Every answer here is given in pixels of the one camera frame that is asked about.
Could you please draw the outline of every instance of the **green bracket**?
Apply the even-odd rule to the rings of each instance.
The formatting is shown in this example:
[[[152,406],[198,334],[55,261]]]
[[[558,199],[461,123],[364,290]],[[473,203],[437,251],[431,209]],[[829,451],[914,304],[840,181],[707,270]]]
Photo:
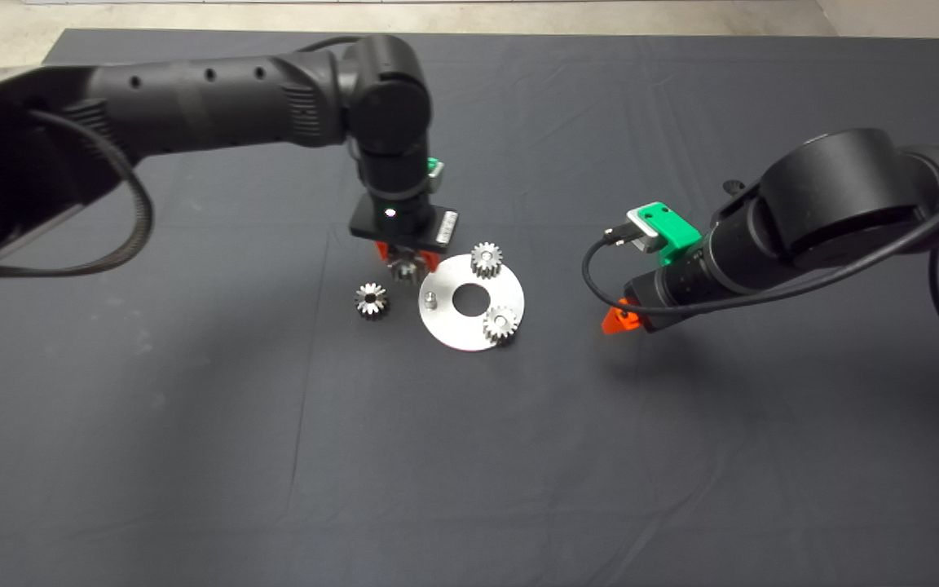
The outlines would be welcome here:
[[[690,223],[660,201],[643,205],[636,212],[642,222],[648,223],[666,241],[666,245],[659,250],[659,263],[663,265],[673,263],[691,245],[701,241],[701,233],[696,227],[690,226]]]

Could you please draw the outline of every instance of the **circular metal plate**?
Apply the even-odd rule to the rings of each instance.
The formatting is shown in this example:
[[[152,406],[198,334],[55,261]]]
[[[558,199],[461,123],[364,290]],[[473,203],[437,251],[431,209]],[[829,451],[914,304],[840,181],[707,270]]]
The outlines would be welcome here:
[[[517,312],[522,322],[524,289],[509,265],[503,265],[495,277],[483,279],[473,273],[469,260],[469,255],[447,258],[437,265],[437,271],[425,276],[418,290],[418,315],[440,342],[460,351],[483,351],[495,346],[484,335],[484,312],[480,316],[466,316],[455,309],[455,290],[468,283],[479,285],[491,297],[488,306],[506,306]],[[435,297],[431,298],[435,307],[425,301],[429,294]]]

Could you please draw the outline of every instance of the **black fabric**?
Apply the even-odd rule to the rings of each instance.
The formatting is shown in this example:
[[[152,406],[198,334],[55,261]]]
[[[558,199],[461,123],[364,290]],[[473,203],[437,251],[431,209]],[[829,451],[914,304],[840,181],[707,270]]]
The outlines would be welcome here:
[[[52,63],[297,33],[68,31]],[[0,281],[0,585],[939,584],[939,324],[923,257],[604,337],[578,262],[625,210],[697,226],[795,145],[939,143],[939,41],[407,36],[454,252],[503,246],[518,340],[448,350],[346,234],[344,148],[152,159],[152,243]],[[11,259],[111,249],[109,196]],[[605,250],[611,291],[654,263]]]

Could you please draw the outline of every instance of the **silver gear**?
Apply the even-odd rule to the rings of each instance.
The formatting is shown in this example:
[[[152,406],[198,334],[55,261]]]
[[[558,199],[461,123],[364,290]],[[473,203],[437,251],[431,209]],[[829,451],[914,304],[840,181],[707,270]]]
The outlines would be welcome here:
[[[378,283],[365,283],[354,296],[357,312],[363,319],[379,320],[390,309],[385,287]]]
[[[484,312],[484,335],[496,345],[504,345],[517,333],[521,319],[505,306],[492,306]]]
[[[495,277],[502,268],[502,249],[493,242],[481,242],[469,252],[469,266],[482,279]]]

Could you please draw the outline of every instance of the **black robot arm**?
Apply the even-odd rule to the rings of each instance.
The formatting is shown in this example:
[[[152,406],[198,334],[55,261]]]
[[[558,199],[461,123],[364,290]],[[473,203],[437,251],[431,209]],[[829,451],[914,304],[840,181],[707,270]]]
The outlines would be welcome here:
[[[624,301],[589,275],[604,245],[638,238],[623,224],[589,250],[589,288],[654,332],[690,316],[803,294],[896,253],[939,245],[939,148],[895,148],[882,130],[809,141],[742,187],[700,241],[659,270],[630,280]],[[812,270],[821,278],[775,289]]]
[[[443,253],[455,213],[430,203],[430,96],[399,38],[331,52],[0,74],[0,258],[119,183],[96,142],[31,111],[81,124],[128,164],[171,152],[350,139],[366,193],[350,233],[395,249]]]

